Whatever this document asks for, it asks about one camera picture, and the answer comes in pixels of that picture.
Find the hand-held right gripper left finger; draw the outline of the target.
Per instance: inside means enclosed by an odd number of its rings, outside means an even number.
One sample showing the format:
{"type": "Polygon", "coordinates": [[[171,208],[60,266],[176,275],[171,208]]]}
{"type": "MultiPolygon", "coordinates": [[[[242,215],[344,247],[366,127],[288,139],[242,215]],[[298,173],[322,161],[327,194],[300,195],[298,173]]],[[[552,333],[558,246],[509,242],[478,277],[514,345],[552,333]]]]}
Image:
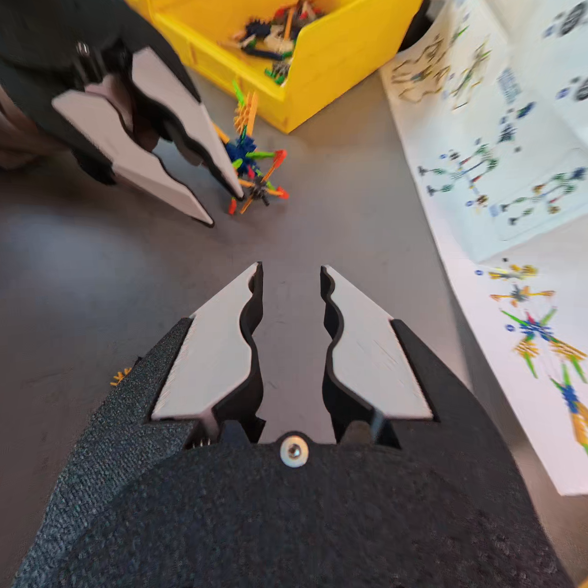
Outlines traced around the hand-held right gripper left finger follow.
{"type": "Polygon", "coordinates": [[[152,420],[195,420],[210,440],[235,420],[256,442],[263,380],[253,334],[262,318],[263,266],[255,262],[190,315],[152,420]]]}

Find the colourful toy construction model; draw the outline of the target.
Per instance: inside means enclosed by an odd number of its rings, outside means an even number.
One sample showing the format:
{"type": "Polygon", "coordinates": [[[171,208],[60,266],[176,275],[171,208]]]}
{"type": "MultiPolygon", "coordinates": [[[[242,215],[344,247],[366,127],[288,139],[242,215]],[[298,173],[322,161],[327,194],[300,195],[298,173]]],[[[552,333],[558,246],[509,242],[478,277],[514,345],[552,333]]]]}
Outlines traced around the colourful toy construction model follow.
{"type": "Polygon", "coordinates": [[[283,187],[274,186],[270,180],[285,161],[287,151],[260,151],[253,136],[258,112],[257,93],[244,94],[237,81],[233,81],[232,86],[237,99],[233,117],[235,138],[231,139],[216,123],[212,124],[224,145],[244,194],[240,208],[238,208],[239,200],[232,197],[228,209],[230,215],[234,215],[236,211],[244,214],[253,202],[262,202],[265,206],[269,206],[270,198],[288,200],[290,197],[283,187]]]}

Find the grey desk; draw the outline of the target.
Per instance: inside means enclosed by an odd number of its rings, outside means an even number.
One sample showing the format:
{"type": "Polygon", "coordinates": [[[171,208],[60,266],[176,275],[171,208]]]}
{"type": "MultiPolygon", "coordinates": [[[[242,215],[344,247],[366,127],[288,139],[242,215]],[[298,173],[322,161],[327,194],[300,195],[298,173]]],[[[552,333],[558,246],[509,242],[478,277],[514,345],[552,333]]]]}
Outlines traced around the grey desk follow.
{"type": "Polygon", "coordinates": [[[1,173],[1,587],[112,376],[255,261],[263,319],[262,442],[297,430],[334,443],[322,400],[330,337],[320,267],[333,266],[403,320],[474,393],[500,430],[575,583],[587,577],[587,497],[558,494],[447,282],[383,89],[374,73],[290,135],[276,183],[290,194],[244,215],[167,142],[156,149],[215,219],[210,229],[155,198],[106,187],[68,154],[1,173]]]}

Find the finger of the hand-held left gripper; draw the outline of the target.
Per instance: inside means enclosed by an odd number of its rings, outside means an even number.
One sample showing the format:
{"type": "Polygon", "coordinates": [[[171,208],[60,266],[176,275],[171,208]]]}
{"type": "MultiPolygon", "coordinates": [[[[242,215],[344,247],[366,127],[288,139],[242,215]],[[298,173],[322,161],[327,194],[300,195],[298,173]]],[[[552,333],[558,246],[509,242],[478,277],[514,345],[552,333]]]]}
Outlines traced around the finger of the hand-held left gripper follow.
{"type": "Polygon", "coordinates": [[[203,165],[237,200],[244,198],[224,143],[178,55],[145,47],[132,54],[130,80],[160,118],[164,134],[193,166],[203,165]]]}
{"type": "Polygon", "coordinates": [[[71,90],[54,98],[52,106],[110,161],[118,178],[205,226],[214,226],[192,191],[174,179],[156,155],[131,138],[119,111],[106,97],[71,90]]]}

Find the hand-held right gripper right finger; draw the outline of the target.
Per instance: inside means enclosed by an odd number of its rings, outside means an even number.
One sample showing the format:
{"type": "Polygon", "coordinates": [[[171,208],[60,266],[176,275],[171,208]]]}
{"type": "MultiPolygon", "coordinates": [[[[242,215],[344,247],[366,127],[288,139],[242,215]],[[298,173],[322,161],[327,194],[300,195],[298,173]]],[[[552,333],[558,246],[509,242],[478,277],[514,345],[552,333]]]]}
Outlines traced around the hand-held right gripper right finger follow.
{"type": "Polygon", "coordinates": [[[399,443],[394,421],[432,422],[393,317],[331,266],[320,268],[320,295],[330,336],[322,398],[336,442],[355,422],[374,443],[399,443]]]}

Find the yellow storage bin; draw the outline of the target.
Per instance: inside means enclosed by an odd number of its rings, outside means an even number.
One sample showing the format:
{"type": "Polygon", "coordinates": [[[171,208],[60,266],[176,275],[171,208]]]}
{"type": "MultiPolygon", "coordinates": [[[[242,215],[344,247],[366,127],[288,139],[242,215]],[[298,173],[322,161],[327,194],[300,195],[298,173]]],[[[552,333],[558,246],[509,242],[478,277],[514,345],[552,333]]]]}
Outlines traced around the yellow storage bin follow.
{"type": "Polygon", "coordinates": [[[424,1],[309,1],[323,16],[302,28],[282,84],[272,60],[247,55],[233,37],[296,1],[127,1],[171,43],[184,65],[226,93],[258,95],[258,114],[288,134],[398,52],[424,1]]]}

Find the pile of toy building pieces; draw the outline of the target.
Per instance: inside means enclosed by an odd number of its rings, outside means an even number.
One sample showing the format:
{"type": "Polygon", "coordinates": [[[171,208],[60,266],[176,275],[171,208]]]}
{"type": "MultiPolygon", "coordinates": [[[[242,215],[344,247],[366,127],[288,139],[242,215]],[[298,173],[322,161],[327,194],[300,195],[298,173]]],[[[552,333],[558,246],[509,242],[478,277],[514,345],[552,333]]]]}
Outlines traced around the pile of toy building pieces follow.
{"type": "Polygon", "coordinates": [[[217,44],[270,62],[264,69],[265,76],[284,86],[302,30],[326,15],[314,1],[298,1],[278,8],[270,19],[249,18],[230,39],[218,40],[217,44]]]}

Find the printed instruction sheet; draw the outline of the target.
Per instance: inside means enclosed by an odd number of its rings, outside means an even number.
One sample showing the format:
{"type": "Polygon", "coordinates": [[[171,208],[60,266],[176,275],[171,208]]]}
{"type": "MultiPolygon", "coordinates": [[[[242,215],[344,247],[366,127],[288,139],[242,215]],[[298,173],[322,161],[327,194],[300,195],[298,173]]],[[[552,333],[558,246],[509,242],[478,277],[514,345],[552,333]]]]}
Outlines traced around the printed instruction sheet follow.
{"type": "Polygon", "coordinates": [[[381,69],[437,252],[557,491],[587,495],[587,1],[446,1],[381,69]]]}

